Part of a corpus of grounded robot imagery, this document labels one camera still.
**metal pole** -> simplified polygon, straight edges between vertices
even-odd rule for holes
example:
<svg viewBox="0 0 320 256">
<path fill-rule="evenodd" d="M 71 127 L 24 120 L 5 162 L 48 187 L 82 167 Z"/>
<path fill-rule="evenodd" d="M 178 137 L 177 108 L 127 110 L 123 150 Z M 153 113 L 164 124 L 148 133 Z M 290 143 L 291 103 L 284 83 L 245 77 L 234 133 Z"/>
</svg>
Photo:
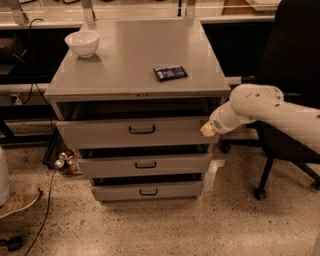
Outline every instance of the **metal pole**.
<svg viewBox="0 0 320 256">
<path fill-rule="evenodd" d="M 29 22 L 27 15 L 23 12 L 19 0 L 7 0 L 12 11 L 13 19 L 18 25 L 24 25 Z"/>
<path fill-rule="evenodd" d="M 196 0 L 187 0 L 186 17 L 194 18 L 196 11 Z"/>
<path fill-rule="evenodd" d="M 179 2 L 178 2 L 178 17 L 181 16 L 181 8 L 182 8 L 182 0 L 179 0 Z"/>
<path fill-rule="evenodd" d="M 84 20 L 88 23 L 93 23 L 96 20 L 96 15 L 93 11 L 93 6 L 91 0 L 81 0 Z"/>
</svg>

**chair wheel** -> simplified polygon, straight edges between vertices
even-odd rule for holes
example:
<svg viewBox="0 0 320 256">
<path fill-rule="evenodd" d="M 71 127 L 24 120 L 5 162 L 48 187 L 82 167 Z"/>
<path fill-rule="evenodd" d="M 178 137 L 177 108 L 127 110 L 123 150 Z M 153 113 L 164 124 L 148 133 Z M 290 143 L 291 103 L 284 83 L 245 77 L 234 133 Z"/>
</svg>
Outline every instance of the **chair wheel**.
<svg viewBox="0 0 320 256">
<path fill-rule="evenodd" d="M 231 150 L 230 145 L 228 145 L 227 143 L 222 142 L 222 144 L 220 146 L 220 151 L 223 154 L 228 154 L 230 150 Z"/>
<path fill-rule="evenodd" d="M 320 182 L 319 181 L 315 181 L 311 184 L 311 186 L 314 188 L 314 189 L 317 189 L 317 190 L 320 190 Z"/>
<path fill-rule="evenodd" d="M 262 199 L 266 199 L 267 197 L 267 191 L 265 191 L 263 188 L 257 188 L 254 192 L 254 197 L 257 200 L 262 200 Z"/>
</svg>

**black office chair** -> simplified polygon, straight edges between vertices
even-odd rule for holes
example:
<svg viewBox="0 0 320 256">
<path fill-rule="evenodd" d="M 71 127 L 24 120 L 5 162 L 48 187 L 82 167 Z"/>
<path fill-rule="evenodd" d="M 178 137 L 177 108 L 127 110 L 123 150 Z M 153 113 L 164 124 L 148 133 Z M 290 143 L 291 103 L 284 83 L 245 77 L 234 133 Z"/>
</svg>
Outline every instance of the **black office chair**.
<svg viewBox="0 0 320 256">
<path fill-rule="evenodd" d="M 271 84 L 284 92 L 288 102 L 320 108 L 319 19 L 319 0 L 282 0 L 258 73 L 255 77 L 244 77 L 242 82 Z M 315 180 L 312 186 L 320 190 L 320 176 L 305 164 L 319 164 L 319 154 L 268 124 L 258 121 L 253 127 L 257 129 L 258 141 L 224 140 L 221 151 L 227 153 L 230 144 L 263 148 L 267 162 L 260 185 L 254 191 L 258 200 L 266 198 L 264 187 L 274 159 L 297 165 Z"/>
</svg>

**drawer handle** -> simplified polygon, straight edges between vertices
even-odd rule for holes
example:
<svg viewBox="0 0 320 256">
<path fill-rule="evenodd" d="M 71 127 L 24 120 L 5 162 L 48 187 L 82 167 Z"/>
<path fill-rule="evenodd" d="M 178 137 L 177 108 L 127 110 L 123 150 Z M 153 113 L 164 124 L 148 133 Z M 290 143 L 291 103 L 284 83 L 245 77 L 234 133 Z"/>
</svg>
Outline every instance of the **drawer handle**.
<svg viewBox="0 0 320 256">
<path fill-rule="evenodd" d="M 152 168 L 156 168 L 157 162 L 153 162 L 152 164 L 135 163 L 135 166 L 136 166 L 137 169 L 152 169 Z"/>
<path fill-rule="evenodd" d="M 154 191 L 143 191 L 140 189 L 139 192 L 141 196 L 156 196 L 158 194 L 158 189 L 155 189 Z"/>
<path fill-rule="evenodd" d="M 152 134 L 156 131 L 156 127 L 153 125 L 151 128 L 132 128 L 129 126 L 130 134 Z"/>
</svg>

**cabinet top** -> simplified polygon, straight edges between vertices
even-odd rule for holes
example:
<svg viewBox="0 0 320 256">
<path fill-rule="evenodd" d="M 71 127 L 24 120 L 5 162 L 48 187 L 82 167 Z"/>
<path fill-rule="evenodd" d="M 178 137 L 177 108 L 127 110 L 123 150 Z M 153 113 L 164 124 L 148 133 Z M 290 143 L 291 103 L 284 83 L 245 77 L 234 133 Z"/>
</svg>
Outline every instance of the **cabinet top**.
<svg viewBox="0 0 320 256">
<path fill-rule="evenodd" d="M 115 20 L 84 24 L 98 50 L 80 58 L 70 50 L 46 97 L 166 97 L 226 95 L 229 86 L 197 19 Z M 188 77 L 159 82 L 153 68 L 182 65 Z"/>
</svg>

